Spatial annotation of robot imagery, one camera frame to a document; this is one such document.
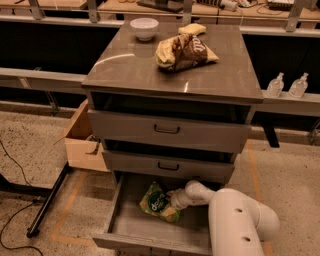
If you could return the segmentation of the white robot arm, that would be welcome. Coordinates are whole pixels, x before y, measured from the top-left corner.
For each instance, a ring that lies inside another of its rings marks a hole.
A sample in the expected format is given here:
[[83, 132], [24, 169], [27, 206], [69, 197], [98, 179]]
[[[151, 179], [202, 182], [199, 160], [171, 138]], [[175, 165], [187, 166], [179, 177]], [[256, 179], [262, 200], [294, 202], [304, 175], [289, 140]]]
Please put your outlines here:
[[177, 210], [208, 206], [213, 256], [265, 256], [262, 242], [272, 240], [280, 229], [273, 209], [235, 189], [213, 191], [191, 180], [169, 196]]

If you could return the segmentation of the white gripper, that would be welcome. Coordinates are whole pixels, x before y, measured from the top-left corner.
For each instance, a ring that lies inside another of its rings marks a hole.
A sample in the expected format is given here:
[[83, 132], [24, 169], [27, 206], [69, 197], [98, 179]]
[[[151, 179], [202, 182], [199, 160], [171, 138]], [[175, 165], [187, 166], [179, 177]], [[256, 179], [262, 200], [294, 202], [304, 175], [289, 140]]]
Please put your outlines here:
[[195, 201], [192, 200], [184, 189], [171, 190], [166, 193], [167, 196], [171, 196], [171, 205], [167, 206], [163, 215], [166, 218], [178, 218], [180, 216], [180, 211], [186, 209], [189, 206], [193, 206]]

